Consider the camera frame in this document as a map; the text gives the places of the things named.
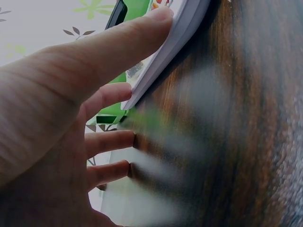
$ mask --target green leaf pattern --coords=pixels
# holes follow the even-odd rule
[[[110,15],[115,5],[102,5],[102,0],[91,0],[90,4],[86,0],[79,0],[82,6],[80,8],[75,8],[74,12],[85,12],[87,11],[87,19],[92,20],[95,18],[95,12],[104,15]]]

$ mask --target green object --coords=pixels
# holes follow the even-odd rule
[[[110,20],[106,29],[116,26],[122,22],[144,16],[150,9],[152,0],[119,0],[111,14]],[[126,82],[126,73],[122,73],[110,83]],[[118,124],[127,115],[128,110],[121,110],[121,103],[114,104],[102,109],[93,119],[88,122],[88,125],[94,124]]]

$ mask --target finger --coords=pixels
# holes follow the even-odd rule
[[[107,184],[105,183],[105,184],[99,185],[99,186],[97,186],[97,188],[98,188],[100,191],[105,191],[106,188],[107,188]]]
[[[88,191],[101,184],[106,184],[126,177],[129,171],[129,163],[121,161],[103,166],[87,167],[87,184]]]
[[[23,58],[20,67],[7,67],[16,75],[81,104],[101,86],[156,52],[171,24],[170,9],[155,9],[97,35],[42,49]]]
[[[85,134],[87,159],[102,152],[129,148],[132,147],[133,144],[134,133],[129,130]]]
[[[106,216],[105,214],[97,211],[97,210],[92,210],[93,212],[93,218],[92,220],[94,221],[94,223],[92,223],[92,225],[89,226],[95,226],[95,227],[124,227],[121,225],[116,225],[108,216]]]
[[[95,116],[101,109],[130,99],[132,87],[128,83],[114,83],[102,86],[92,97],[83,103],[86,120]]]

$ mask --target black object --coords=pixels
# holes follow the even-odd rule
[[[127,13],[127,6],[123,2],[123,0],[119,0],[115,5],[112,14],[110,15],[105,30],[113,26],[116,26],[118,24],[121,24],[125,19],[126,13]]]

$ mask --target wooden surface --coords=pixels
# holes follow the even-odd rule
[[[303,1],[212,1],[123,127],[131,178],[102,211],[132,227],[303,226]]]

